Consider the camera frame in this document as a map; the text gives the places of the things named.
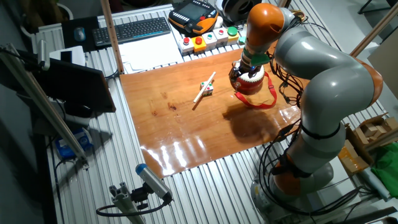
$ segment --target red strap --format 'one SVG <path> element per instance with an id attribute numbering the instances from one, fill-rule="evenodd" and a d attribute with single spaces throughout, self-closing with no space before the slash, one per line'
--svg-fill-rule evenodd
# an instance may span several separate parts
<path id="1" fill-rule="evenodd" d="M 254 109 L 270 109 L 273 108 L 276 104 L 276 99 L 277 99 L 277 95 L 276 95 L 276 91 L 275 88 L 272 84 L 272 80 L 271 78 L 269 78 L 268 73 L 264 72 L 264 76 L 266 76 L 268 78 L 268 89 L 271 92 L 272 96 L 274 97 L 274 101 L 270 104 L 261 104 L 261 105 L 252 105 L 251 103 L 249 103 L 247 101 L 247 99 L 240 93 L 240 92 L 236 92 L 235 96 L 238 97 L 238 99 L 240 99 L 246 106 L 250 107 L 250 108 L 254 108 Z"/>

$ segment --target metal grating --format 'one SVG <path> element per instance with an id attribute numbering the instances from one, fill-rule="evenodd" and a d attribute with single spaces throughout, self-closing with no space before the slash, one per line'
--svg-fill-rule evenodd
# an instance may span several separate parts
<path id="1" fill-rule="evenodd" d="M 309 22 L 325 26 L 307 0 L 293 0 L 290 7 L 303 10 Z M 167 18 L 171 10 L 171 5 L 165 5 L 123 12 L 114 16 L 114 22 L 122 24 L 153 17 Z M 104 27 L 104 18 L 99 17 L 98 20 L 100 27 Z M 326 32 L 312 26 L 306 26 L 306 29 L 325 43 L 337 48 L 333 38 Z M 42 27 L 39 31 L 32 37 L 34 51 L 40 39 L 47 41 L 49 52 L 64 48 L 60 24 Z M 182 38 L 174 28 L 172 32 L 176 41 Z M 183 61 L 208 57 L 241 47 L 239 45 L 222 47 L 197 56 L 185 56 Z M 88 67 L 102 70 L 105 76 L 113 74 L 116 70 L 116 61 L 111 48 L 86 53 L 86 58 Z M 131 69 L 128 66 L 125 64 L 127 71 Z M 83 170 L 67 162 L 65 165 L 60 165 L 57 172 L 50 169 L 59 223 L 129 223 L 127 218 L 105 218 L 95 213 L 96 208 L 111 204 L 108 190 L 110 185 L 125 181 L 130 190 L 142 185 L 142 180 L 135 174 L 134 169 L 137 164 L 144 162 L 144 158 L 139 149 L 139 141 L 120 80 L 112 79 L 108 85 L 117 110 L 115 113 L 101 114 L 90 121 L 90 134 L 95 145 L 94 150 L 88 152 L 90 168 Z M 343 121 L 350 123 L 352 127 L 357 127 L 365 119 L 383 113 L 385 113 L 384 108 L 377 101 L 372 107 L 349 115 Z M 285 141 L 276 144 L 274 154 L 282 152 L 286 147 Z M 164 178 L 165 184 L 174 194 L 175 201 L 171 206 L 158 212 L 144 215 L 146 222 L 264 223 L 253 205 L 249 192 L 251 181 L 257 175 L 256 166 L 263 150 L 264 146 L 254 147 Z M 50 167 L 60 161 L 52 148 L 47 149 L 47 154 Z M 55 179 L 59 181 L 59 189 L 55 185 Z M 160 203 L 156 196 L 150 196 L 150 207 L 157 207 Z"/>

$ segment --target red button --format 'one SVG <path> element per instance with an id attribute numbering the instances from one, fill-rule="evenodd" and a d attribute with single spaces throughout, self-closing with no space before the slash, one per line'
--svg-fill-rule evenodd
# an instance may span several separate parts
<path id="1" fill-rule="evenodd" d="M 188 45 L 188 44 L 189 44 L 189 38 L 188 38 L 188 37 L 184 38 L 184 44 L 185 44 L 185 45 Z"/>
<path id="2" fill-rule="evenodd" d="M 197 37 L 197 38 L 195 39 L 195 43 L 201 44 L 201 38 L 200 38 L 200 37 Z"/>

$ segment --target computer mouse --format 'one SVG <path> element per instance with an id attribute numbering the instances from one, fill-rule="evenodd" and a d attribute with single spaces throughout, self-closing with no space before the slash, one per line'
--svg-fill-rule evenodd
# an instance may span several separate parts
<path id="1" fill-rule="evenodd" d="M 83 42 L 86 40 L 85 29 L 83 27 L 77 27 L 73 31 L 73 36 L 75 36 L 75 40 L 78 42 Z"/>

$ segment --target blue cap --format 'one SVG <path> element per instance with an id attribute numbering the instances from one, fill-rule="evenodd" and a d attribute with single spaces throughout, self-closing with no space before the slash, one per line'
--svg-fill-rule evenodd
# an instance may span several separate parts
<path id="1" fill-rule="evenodd" d="M 147 164 L 139 164 L 136 167 L 136 173 L 139 175 L 147 166 Z"/>

